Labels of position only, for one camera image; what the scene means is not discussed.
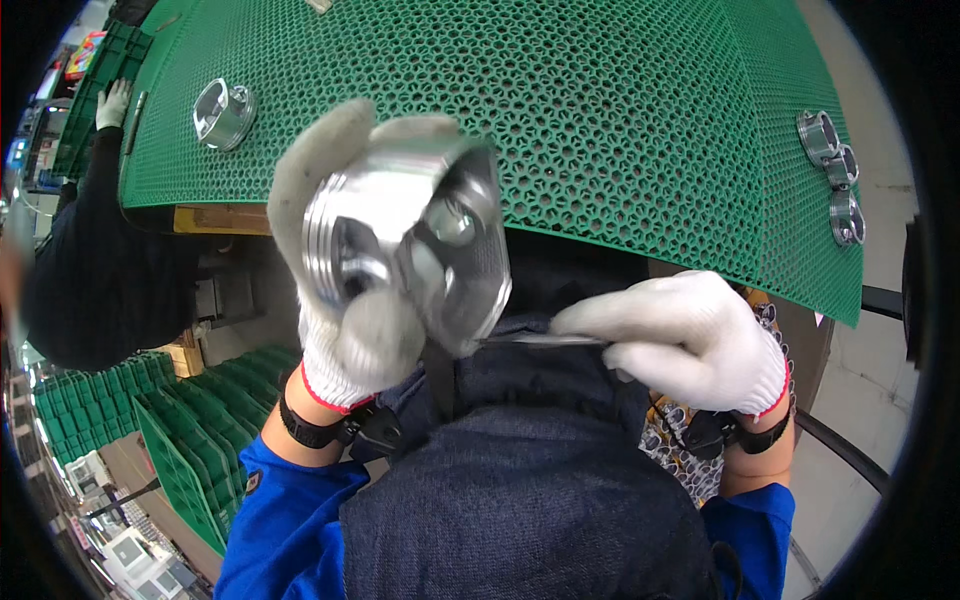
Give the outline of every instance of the black wrist strap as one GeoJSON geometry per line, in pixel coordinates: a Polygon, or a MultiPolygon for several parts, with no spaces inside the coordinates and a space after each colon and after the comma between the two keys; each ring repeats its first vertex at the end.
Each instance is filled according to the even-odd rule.
{"type": "Polygon", "coordinates": [[[340,435],[343,421],[338,420],[330,425],[315,425],[303,420],[300,415],[290,410],[287,398],[280,394],[280,419],[287,428],[290,436],[299,444],[319,450],[336,440],[340,435]]]}
{"type": "Polygon", "coordinates": [[[786,431],[786,426],[790,422],[790,417],[795,410],[792,397],[789,402],[790,408],[786,411],[783,419],[777,421],[776,425],[766,431],[751,433],[743,427],[737,426],[736,441],[740,443],[740,447],[743,448],[744,452],[747,454],[759,454],[760,452],[769,450],[770,446],[777,443],[777,440],[779,440],[783,432],[786,431]]]}

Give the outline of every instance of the worker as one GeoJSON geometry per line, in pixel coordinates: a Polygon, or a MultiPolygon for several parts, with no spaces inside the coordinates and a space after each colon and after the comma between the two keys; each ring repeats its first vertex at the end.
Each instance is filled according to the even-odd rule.
{"type": "Polygon", "coordinates": [[[202,242],[135,228],[117,199],[131,89],[121,79],[100,92],[83,186],[72,202],[74,187],[64,186],[36,255],[12,240],[0,249],[7,327],[64,369],[108,369],[177,339],[194,319],[202,242]]]}
{"type": "MultiPolygon", "coordinates": [[[[466,413],[395,453],[361,490],[369,475],[341,462],[331,432],[400,380],[408,396],[429,393],[407,376],[423,328],[391,291],[365,292],[342,319],[326,308],[301,262],[303,212],[321,181],[368,146],[457,131],[445,116],[372,122],[369,101],[336,107],[276,165],[267,212],[297,283],[303,358],[240,455],[246,497],[215,597],[779,598],[794,512],[789,373],[776,340],[714,273],[569,306],[550,330],[610,340],[603,362],[596,348],[578,351],[597,360],[549,350],[560,354],[540,363],[545,350],[513,348],[532,383],[505,390],[498,372],[473,370],[480,393],[466,413]],[[698,511],[626,427],[563,401],[606,395],[564,389],[598,375],[737,414],[749,443],[725,450],[720,495],[698,511]]],[[[475,356],[491,351],[504,350],[475,356]]]]}

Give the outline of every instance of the workbench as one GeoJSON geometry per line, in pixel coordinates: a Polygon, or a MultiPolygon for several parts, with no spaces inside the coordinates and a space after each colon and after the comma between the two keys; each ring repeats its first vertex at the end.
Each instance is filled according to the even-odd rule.
{"type": "Polygon", "coordinates": [[[862,249],[834,243],[796,131],[823,109],[846,140],[843,112],[791,0],[160,0],[143,29],[133,97],[149,99],[120,182],[133,221],[267,233],[276,160],[366,96],[379,121],[444,112],[491,140],[509,228],[710,269],[856,325],[862,249]],[[229,153],[191,117],[216,77],[258,103],[229,153]]]}

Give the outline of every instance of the blue jacket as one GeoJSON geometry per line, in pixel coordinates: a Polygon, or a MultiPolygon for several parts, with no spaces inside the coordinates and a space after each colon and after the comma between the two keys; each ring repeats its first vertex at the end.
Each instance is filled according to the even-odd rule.
{"type": "MultiPolygon", "coordinates": [[[[278,458],[259,438],[241,459],[252,482],[233,523],[215,598],[345,597],[338,515],[370,481],[363,466],[298,467],[278,458]]],[[[780,598],[794,509],[792,494],[778,484],[714,497],[701,509],[709,540],[725,541],[737,553],[741,598],[780,598]]],[[[721,577],[732,597],[732,577],[723,570],[721,577]]]]}

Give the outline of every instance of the glove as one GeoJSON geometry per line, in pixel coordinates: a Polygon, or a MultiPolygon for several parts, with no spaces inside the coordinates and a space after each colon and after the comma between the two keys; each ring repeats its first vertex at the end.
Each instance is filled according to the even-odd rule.
{"type": "Polygon", "coordinates": [[[103,90],[97,93],[97,131],[104,127],[123,127],[123,118],[130,105],[133,85],[125,79],[113,83],[110,93],[103,90]]]}
{"type": "Polygon", "coordinates": [[[686,271],[583,300],[550,324],[616,342],[604,353],[618,369],[692,408],[758,418],[784,395],[780,345],[718,274],[686,271]]]}
{"type": "Polygon", "coordinates": [[[404,117],[373,128],[373,104],[351,100],[307,128],[276,163],[267,218],[297,283],[300,342],[307,390],[323,406],[347,414],[372,394],[409,375],[425,334],[413,305],[396,290],[372,290],[350,303],[343,319],[323,303],[303,267],[303,214],[320,184],[371,145],[455,134],[443,115],[404,117]]]}

